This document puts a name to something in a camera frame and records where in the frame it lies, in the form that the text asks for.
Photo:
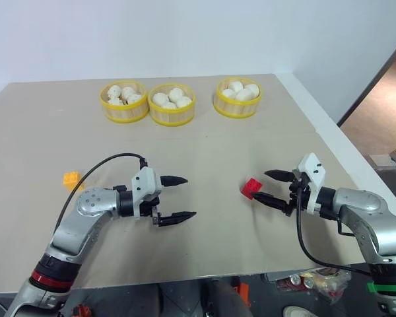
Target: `shoe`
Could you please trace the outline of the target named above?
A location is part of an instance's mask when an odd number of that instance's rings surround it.
[[[283,317],[317,317],[317,315],[302,307],[287,306],[283,310]]]

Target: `white wall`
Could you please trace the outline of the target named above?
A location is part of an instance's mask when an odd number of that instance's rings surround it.
[[[0,83],[294,71],[338,120],[395,48],[396,0],[0,1]]]

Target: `orange object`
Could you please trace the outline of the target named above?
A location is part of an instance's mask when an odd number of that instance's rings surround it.
[[[251,303],[248,301],[248,295],[249,295],[249,285],[245,283],[240,283],[239,286],[235,286],[233,288],[238,294],[242,297],[242,300],[244,300],[245,305],[247,307],[251,307]]]
[[[63,185],[70,191],[75,188],[75,186],[78,184],[78,182],[81,180],[82,175],[80,172],[70,172],[70,173],[65,173],[63,175]],[[84,189],[84,184],[82,183],[81,186],[78,188],[79,190]]]
[[[72,317],[92,317],[92,311],[89,307],[78,305],[72,309]]]

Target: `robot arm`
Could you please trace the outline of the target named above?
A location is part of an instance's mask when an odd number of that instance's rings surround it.
[[[379,308],[396,316],[396,216],[385,200],[367,191],[323,187],[325,171],[313,153],[306,155],[293,172],[270,170],[265,174],[282,182],[292,182],[289,202],[263,192],[252,193],[252,196],[287,216],[295,208],[302,208],[311,215],[337,221],[339,234],[354,236],[358,241],[374,280],[368,288],[376,294]],[[342,232],[342,223],[352,234]]]
[[[58,316],[101,229],[112,219],[149,216],[153,224],[163,227],[194,216],[195,213],[184,211],[161,217],[157,209],[163,186],[185,182],[186,179],[177,176],[160,177],[152,168],[144,166],[132,178],[131,191],[125,186],[83,191],[72,212],[57,227],[44,255],[20,288],[5,317]]]

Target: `beige tabletop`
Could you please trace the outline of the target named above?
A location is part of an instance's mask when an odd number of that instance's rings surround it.
[[[85,173],[120,152],[145,156],[163,175],[186,177],[188,184],[164,189],[160,210],[197,214],[164,228],[147,218],[111,222],[84,263],[77,287],[313,267],[299,247],[294,217],[247,200],[240,187],[254,177],[264,184],[262,190],[288,199],[288,185],[263,172],[291,170],[310,152],[324,164],[326,186],[356,186],[276,76],[248,77],[265,94],[256,115],[244,120],[225,118],[212,106],[215,86],[224,77],[139,80],[148,91],[169,82],[194,89],[195,118],[181,127],[158,125],[149,116],[131,124],[106,119],[98,92],[113,80],[8,85],[0,94],[0,292],[18,290],[50,241],[69,194],[63,173]],[[129,185],[137,169],[136,159],[119,158],[86,184]],[[308,248],[320,259],[362,261],[355,239],[339,236],[334,222],[305,216],[303,228]]]

